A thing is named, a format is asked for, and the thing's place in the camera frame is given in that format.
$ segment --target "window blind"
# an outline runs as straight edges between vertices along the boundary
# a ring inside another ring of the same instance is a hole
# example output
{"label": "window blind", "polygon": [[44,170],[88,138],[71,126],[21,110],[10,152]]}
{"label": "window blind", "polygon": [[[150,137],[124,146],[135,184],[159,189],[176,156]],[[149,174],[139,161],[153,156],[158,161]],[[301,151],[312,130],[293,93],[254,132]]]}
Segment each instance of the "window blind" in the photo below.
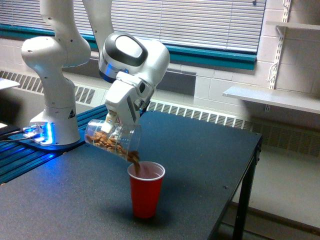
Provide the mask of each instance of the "window blind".
{"label": "window blind", "polygon": [[[82,0],[73,0],[73,10],[79,32],[93,35]],[[0,0],[0,24],[53,30],[40,15],[40,0]]]}
{"label": "window blind", "polygon": [[[0,23],[51,29],[39,0],[0,0]],[[256,53],[266,0],[113,0],[115,31],[165,44]],[[74,0],[79,31],[92,35],[83,3]]]}

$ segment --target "window sill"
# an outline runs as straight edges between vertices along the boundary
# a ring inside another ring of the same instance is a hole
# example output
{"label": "window sill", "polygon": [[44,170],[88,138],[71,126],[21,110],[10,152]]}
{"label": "window sill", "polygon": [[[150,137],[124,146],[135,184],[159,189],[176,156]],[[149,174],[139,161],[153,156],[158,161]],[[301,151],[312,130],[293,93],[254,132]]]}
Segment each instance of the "window sill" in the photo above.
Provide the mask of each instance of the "window sill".
{"label": "window sill", "polygon": [[[0,24],[0,36],[6,38],[30,39],[38,36],[54,36],[52,30],[25,26]],[[97,49],[95,37],[82,34],[92,49]],[[225,52],[218,50],[166,45],[170,52],[170,60],[184,63],[219,66],[235,69],[254,70],[257,55]]]}

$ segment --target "warning label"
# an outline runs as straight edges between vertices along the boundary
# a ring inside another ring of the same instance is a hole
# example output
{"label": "warning label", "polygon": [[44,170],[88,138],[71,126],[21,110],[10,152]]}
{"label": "warning label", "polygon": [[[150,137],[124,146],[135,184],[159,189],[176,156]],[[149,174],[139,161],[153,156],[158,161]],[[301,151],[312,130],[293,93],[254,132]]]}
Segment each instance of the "warning label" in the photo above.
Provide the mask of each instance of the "warning label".
{"label": "warning label", "polygon": [[69,117],[68,117],[68,119],[72,119],[73,117],[75,117],[76,115],[75,115],[75,112],[74,112],[74,110],[73,109],[71,109],[71,112],[70,112],[70,114],[69,114]]}

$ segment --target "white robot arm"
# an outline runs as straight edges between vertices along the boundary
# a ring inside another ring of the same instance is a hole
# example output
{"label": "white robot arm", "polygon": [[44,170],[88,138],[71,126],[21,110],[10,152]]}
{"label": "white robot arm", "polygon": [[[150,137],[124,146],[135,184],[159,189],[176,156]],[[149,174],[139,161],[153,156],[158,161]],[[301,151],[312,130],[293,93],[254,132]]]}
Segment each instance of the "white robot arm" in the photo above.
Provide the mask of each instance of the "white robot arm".
{"label": "white robot arm", "polygon": [[167,48],[155,40],[113,32],[112,0],[82,0],[99,50],[99,71],[112,83],[106,94],[106,122],[137,125],[170,62]]}
{"label": "white robot arm", "polygon": [[55,36],[28,39],[21,49],[23,60],[39,75],[44,89],[44,111],[30,121],[30,125],[44,127],[41,137],[33,140],[44,146],[68,145],[77,142],[80,135],[75,117],[75,85],[64,77],[62,68],[86,63],[91,49],[77,30],[73,0],[40,0],[40,13],[53,27]]}
{"label": "white robot arm", "polygon": [[[99,50],[99,71],[113,83],[106,95],[108,129],[114,124],[134,126],[139,109],[148,106],[170,61],[167,48],[155,40],[138,39],[114,32],[112,0],[82,0]],[[45,126],[44,134],[33,140],[41,145],[68,145],[79,140],[74,84],[62,68],[86,63],[90,46],[77,30],[73,0],[40,0],[43,20],[55,30],[55,37],[35,37],[22,46],[25,63],[40,76],[44,88],[44,111],[31,125]],[[32,137],[39,132],[29,132]]]}

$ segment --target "red plastic cup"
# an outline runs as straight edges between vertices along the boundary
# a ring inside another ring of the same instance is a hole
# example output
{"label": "red plastic cup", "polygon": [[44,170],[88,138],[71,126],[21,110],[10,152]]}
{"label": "red plastic cup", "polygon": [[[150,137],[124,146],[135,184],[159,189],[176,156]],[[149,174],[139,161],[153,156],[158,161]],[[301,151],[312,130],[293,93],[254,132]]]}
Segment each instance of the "red plastic cup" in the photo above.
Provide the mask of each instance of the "red plastic cup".
{"label": "red plastic cup", "polygon": [[130,175],[133,215],[148,219],[156,214],[161,183],[166,170],[152,161],[141,161],[139,164],[139,173],[136,173],[133,164],[127,169]]}

